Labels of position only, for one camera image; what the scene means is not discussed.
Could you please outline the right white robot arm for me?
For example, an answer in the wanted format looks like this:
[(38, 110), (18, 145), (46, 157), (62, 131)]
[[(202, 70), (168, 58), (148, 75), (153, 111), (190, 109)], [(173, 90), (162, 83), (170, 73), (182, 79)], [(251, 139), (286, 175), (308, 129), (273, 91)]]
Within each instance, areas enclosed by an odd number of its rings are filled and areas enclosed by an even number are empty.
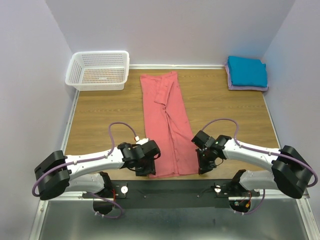
[(233, 196), (254, 190), (279, 190), (293, 199), (302, 198), (313, 173), (295, 148), (282, 149), (245, 145), (235, 138), (219, 135), (213, 138), (200, 130), (191, 140), (197, 147), (198, 173), (217, 167), (216, 159), (237, 160), (261, 168), (260, 171), (239, 170), (221, 189)]

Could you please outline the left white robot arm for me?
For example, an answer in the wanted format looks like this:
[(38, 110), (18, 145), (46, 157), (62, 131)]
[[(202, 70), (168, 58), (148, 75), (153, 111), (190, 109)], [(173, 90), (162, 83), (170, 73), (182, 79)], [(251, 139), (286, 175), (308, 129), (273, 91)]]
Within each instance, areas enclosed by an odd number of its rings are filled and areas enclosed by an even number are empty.
[(36, 182), (32, 194), (43, 201), (54, 199), (70, 192), (71, 182), (103, 170), (134, 168), (137, 176), (155, 175), (155, 160), (160, 156), (157, 143), (148, 138), (84, 155), (64, 155), (62, 150), (57, 150), (34, 169)]

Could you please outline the pink t shirt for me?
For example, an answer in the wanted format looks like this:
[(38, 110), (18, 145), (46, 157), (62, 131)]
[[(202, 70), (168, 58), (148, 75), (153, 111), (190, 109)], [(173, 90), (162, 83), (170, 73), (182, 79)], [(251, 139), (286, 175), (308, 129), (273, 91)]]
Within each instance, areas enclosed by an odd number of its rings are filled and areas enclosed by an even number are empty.
[(160, 157), (154, 161), (152, 178), (168, 178), (198, 173), (194, 137), (185, 109), (178, 73), (140, 76), (144, 129), (154, 140)]

